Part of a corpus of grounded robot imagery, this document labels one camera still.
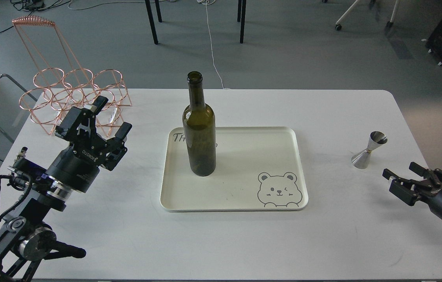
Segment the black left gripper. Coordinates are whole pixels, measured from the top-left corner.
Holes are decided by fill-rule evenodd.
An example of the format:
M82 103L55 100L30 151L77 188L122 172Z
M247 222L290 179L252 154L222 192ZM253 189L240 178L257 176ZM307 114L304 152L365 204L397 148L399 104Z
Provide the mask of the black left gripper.
M132 124L123 122L115 136L103 139L96 129L96 117L108 98L98 96L93 104L72 107L56 126L56 136L69 142L47 169L47 175L65 187L85 193L100 172L119 164L127 152L126 136Z

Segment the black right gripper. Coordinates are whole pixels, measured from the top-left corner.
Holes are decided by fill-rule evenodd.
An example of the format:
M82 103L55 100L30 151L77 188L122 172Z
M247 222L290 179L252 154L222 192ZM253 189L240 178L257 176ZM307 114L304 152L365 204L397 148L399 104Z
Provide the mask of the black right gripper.
M431 170L411 162L409 170L427 180L417 181L414 179L400 178L389 169L385 168L382 176L391 181L389 191L409 206L414 206L417 201L422 201L437 217L442 219L442 170ZM420 195L419 188L426 187L428 191L424 197Z

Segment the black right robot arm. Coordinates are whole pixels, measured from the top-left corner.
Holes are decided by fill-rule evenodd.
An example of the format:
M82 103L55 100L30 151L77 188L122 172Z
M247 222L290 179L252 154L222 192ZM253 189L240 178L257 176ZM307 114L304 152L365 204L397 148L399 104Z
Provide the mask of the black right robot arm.
M433 218L442 221L442 169L425 168L416 162L411 162L409 170L420 179L406 179L395 174L388 168L382 176L390 182L389 192L414 210L403 208L400 214L405 214L415 224L425 212L431 212Z

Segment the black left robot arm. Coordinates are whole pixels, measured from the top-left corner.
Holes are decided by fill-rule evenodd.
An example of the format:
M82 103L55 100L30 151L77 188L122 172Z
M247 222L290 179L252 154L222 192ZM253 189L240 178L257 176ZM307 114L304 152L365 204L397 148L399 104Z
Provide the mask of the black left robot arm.
M43 260L85 257L83 248L58 241L44 218L51 210L63 211L72 191L85 193L99 168L112 171L126 154L131 124L122 123L108 140L97 133L96 118L107 102L99 96L93 104L69 110L55 129L69 144L48 168L26 159L24 147L10 174L0 175L0 282L15 281L27 262L21 282L31 281Z

